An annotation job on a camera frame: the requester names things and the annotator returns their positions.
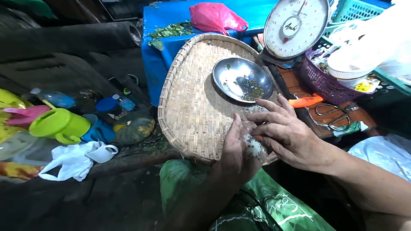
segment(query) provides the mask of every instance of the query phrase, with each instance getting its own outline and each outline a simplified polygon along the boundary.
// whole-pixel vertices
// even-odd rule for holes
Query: scissors
[[[327,112],[324,112],[324,113],[319,113],[318,112],[318,108],[320,108],[320,107],[323,107],[323,106],[330,106],[330,107],[333,107],[334,109],[331,109],[331,110],[329,110],[329,111],[327,111]],[[350,119],[350,116],[349,116],[349,114],[350,114],[350,111],[355,111],[355,110],[357,110],[357,109],[359,109],[360,107],[358,107],[358,106],[355,106],[355,103],[352,103],[352,104],[350,104],[350,105],[348,105],[348,106],[346,106],[346,107],[338,107],[338,106],[334,106],[334,105],[331,105],[331,104],[319,104],[319,105],[317,105],[316,107],[315,107],[315,113],[317,114],[317,115],[319,115],[319,116],[323,116],[323,115],[326,115],[326,114],[329,114],[329,113],[333,113],[333,112],[335,112],[335,111],[342,111],[342,112],[344,112],[344,115],[342,115],[342,116],[340,116],[340,117],[338,117],[337,119],[335,119],[335,120],[333,120],[333,121],[331,121],[331,122],[329,122],[328,123],[328,127],[330,128],[330,129],[332,129],[332,130],[334,130],[334,131],[337,131],[337,132],[344,132],[344,131],[346,131],[346,130],[348,130],[349,128],[350,128],[350,125],[351,125],[351,119]],[[336,122],[338,122],[338,121],[340,121],[340,120],[343,120],[343,119],[345,119],[345,118],[347,118],[347,120],[348,120],[348,125],[347,125],[347,127],[346,128],[344,128],[344,129],[338,129],[338,127],[336,127],[336,126],[334,126],[333,124],[335,124]]]

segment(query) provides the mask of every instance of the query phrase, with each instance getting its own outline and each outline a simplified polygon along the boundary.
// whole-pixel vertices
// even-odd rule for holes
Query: weighing scale
[[[328,0],[280,0],[264,26],[260,56],[291,68],[322,36],[330,15]]]

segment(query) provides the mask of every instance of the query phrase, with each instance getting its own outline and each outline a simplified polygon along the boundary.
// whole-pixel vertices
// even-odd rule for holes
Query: green plastic mug
[[[63,108],[41,114],[29,127],[32,136],[56,139],[64,144],[80,143],[90,129],[90,121]]]

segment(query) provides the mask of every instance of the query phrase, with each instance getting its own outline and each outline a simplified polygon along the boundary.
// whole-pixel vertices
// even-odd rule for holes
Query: stainless steel bowl
[[[247,79],[258,82],[263,89],[262,99],[270,98],[273,92],[271,78],[264,69],[244,58],[219,60],[212,69],[212,77],[222,92],[240,102],[255,103],[241,99],[245,92],[252,91],[251,87],[246,85]]]

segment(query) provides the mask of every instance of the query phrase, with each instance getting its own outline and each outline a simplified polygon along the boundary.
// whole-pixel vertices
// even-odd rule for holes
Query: white cup
[[[92,149],[85,156],[97,163],[107,162],[118,153],[118,148],[114,145],[107,145],[102,141],[91,141],[89,143],[92,143]]]

